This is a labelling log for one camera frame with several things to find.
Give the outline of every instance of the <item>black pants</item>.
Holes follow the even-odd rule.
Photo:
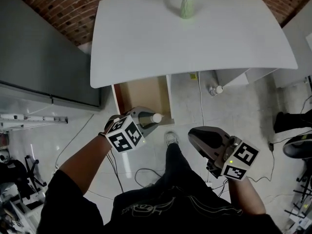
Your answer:
[[[203,179],[191,169],[179,146],[175,143],[167,148],[164,175],[151,187],[128,191],[116,196],[112,218],[120,214],[122,209],[137,202],[155,198],[173,186],[179,186],[193,195],[203,193],[203,196],[207,196],[207,190],[210,190]]]

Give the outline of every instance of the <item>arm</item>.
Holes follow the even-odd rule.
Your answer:
[[[66,173],[85,194],[111,148],[105,137],[97,136],[66,160],[60,170]]]
[[[228,180],[231,203],[234,206],[241,208],[249,215],[266,214],[264,204],[248,177],[245,177],[243,181]]]

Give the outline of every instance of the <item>green vase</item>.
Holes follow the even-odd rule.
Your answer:
[[[182,0],[181,17],[183,19],[190,18],[194,13],[193,0]]]

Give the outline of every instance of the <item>open drawer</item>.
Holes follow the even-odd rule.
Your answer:
[[[147,107],[164,115],[161,124],[174,123],[171,112],[170,75],[133,80],[112,85],[118,114],[134,107]]]

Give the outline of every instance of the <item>black and white cube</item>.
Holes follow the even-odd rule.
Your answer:
[[[138,149],[146,142],[131,116],[115,122],[106,137],[112,147],[120,153]]]
[[[236,180],[243,180],[254,164],[259,150],[247,141],[242,141],[225,161],[221,175]]]

